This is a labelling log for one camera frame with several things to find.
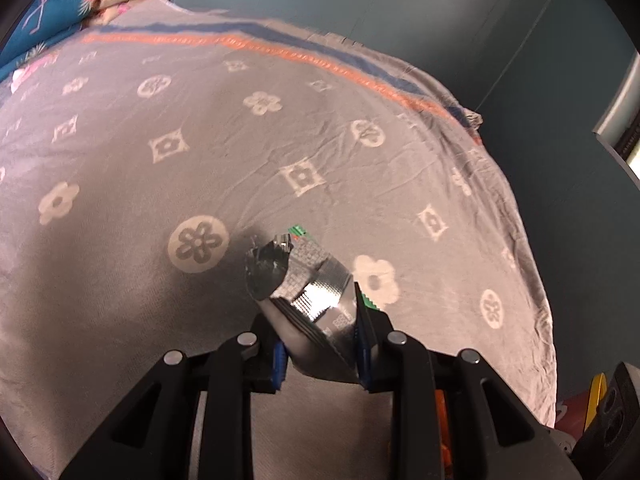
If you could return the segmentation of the silver green foil wrapper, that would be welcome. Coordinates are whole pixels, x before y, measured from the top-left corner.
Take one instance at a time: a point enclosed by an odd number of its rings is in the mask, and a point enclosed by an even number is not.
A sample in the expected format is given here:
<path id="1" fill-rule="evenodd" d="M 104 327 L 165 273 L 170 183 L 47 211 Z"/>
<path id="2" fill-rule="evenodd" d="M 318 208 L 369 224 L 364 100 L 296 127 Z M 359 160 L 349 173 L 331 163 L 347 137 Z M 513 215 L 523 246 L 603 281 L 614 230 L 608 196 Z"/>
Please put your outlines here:
<path id="1" fill-rule="evenodd" d="M 360 384 L 354 355 L 356 280 L 347 266 L 294 226 L 250 248 L 245 281 L 300 372 L 329 382 Z M 369 315 L 372 376 L 378 342 L 370 312 L 376 305 L 361 293 Z"/>

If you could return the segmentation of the yellow rimmed black trash bin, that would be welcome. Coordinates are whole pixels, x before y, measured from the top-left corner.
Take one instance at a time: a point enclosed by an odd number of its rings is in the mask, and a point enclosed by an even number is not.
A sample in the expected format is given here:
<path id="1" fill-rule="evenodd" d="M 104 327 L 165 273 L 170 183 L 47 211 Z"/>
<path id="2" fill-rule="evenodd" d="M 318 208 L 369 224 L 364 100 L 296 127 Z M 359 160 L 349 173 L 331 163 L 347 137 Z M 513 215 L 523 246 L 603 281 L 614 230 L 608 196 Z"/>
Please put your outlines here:
<path id="1" fill-rule="evenodd" d="M 583 393 L 559 401 L 555 409 L 554 428 L 578 440 L 597 415 L 597 408 L 608 390 L 608 380 L 604 373 L 593 376 Z"/>

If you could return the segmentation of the patterned grey orange bed cover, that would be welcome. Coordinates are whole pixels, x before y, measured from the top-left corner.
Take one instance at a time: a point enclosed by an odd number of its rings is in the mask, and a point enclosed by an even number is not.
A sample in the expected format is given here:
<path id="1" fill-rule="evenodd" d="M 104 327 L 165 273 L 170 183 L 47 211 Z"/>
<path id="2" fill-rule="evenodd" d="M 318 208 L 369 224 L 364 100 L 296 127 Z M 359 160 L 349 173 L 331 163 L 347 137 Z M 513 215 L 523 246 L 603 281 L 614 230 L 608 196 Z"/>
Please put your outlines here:
<path id="1" fill-rule="evenodd" d="M 170 349 L 247 330 L 247 251 L 301 226 L 425 347 L 555 421 L 551 310 L 506 176 L 435 78 L 148 0 L 1 85 L 1 415 L 56 478 Z"/>

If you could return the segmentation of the blue floral folded quilt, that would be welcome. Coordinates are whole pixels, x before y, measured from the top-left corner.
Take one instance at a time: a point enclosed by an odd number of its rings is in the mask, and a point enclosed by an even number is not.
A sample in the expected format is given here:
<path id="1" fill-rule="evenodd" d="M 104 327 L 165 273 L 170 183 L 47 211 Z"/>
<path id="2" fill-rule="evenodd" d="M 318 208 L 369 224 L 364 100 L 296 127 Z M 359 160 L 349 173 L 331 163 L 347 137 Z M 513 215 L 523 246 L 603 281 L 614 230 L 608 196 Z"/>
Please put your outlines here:
<path id="1" fill-rule="evenodd" d="M 1 70 L 14 70 L 30 56 L 78 32 L 98 0 L 35 0 L 1 51 Z"/>

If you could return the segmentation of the window with dark frame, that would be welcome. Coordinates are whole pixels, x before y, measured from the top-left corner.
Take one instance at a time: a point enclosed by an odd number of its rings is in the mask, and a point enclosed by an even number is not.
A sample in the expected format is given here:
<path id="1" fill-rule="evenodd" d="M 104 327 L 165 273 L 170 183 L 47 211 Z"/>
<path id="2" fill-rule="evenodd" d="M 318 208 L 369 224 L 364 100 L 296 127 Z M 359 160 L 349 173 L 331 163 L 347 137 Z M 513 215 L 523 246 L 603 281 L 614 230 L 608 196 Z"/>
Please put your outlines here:
<path id="1" fill-rule="evenodd" d="M 624 145 L 630 141 L 632 125 L 639 114 L 639 53 L 634 52 L 622 81 L 618 85 L 610 104 L 593 128 L 593 133 L 605 151 L 610 154 L 631 178 L 635 186 L 639 186 L 638 174 L 627 162 L 623 154 Z"/>

